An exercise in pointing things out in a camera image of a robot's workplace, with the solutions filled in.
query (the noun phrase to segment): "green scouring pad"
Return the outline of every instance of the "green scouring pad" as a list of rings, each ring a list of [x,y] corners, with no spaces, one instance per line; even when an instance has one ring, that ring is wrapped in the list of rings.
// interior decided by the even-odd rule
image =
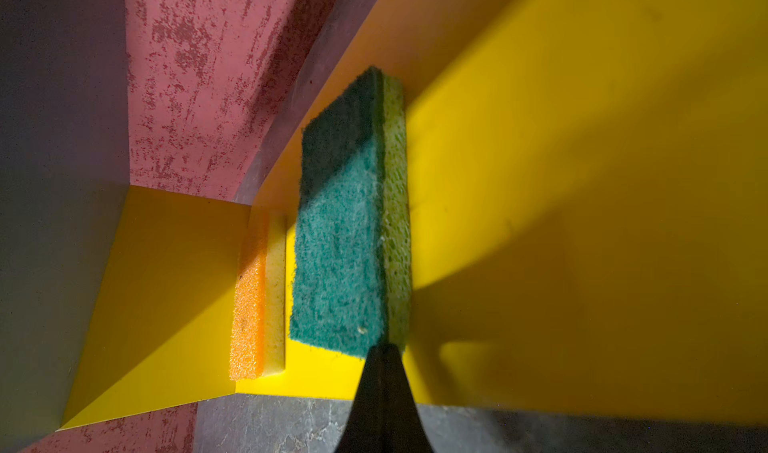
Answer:
[[[290,337],[365,357],[408,336],[402,86],[371,67],[304,130]]]

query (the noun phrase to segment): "yellow surface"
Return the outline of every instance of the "yellow surface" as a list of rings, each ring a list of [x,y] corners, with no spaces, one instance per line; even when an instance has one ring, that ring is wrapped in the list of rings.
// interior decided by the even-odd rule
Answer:
[[[768,0],[513,0],[414,94],[435,53],[390,41],[427,21],[388,15],[434,1],[379,0],[312,109],[368,64],[416,98],[416,399],[768,423]],[[299,150],[257,204],[295,210]],[[351,398],[361,369],[286,362],[237,391]]]
[[[244,205],[130,187],[63,428],[234,392]]]

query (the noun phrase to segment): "gray surface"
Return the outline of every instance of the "gray surface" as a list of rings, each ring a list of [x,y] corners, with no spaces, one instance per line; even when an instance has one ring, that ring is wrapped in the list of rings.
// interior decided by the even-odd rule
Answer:
[[[283,153],[293,132],[299,127],[315,97],[320,93],[322,85],[326,83],[375,4],[376,0],[336,0],[312,45],[310,54],[306,56],[293,87],[280,105],[280,111],[246,170],[233,201],[245,205],[253,204],[256,191]]]
[[[0,0],[0,451],[60,426],[128,187],[124,0]]]
[[[350,401],[230,395],[202,401],[194,453],[334,451]],[[437,453],[768,451],[768,429],[419,405]]]

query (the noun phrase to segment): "gray wall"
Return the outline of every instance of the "gray wall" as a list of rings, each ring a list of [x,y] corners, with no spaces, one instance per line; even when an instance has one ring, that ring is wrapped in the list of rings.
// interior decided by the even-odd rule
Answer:
[[[60,426],[128,173],[124,0],[0,0],[0,451]]]

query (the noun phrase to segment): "weathered pink paint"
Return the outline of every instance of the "weathered pink paint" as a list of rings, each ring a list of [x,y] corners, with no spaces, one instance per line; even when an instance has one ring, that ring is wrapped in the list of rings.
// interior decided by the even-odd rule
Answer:
[[[197,403],[57,431],[20,453],[192,453]]]
[[[231,199],[335,0],[126,0],[130,182]]]

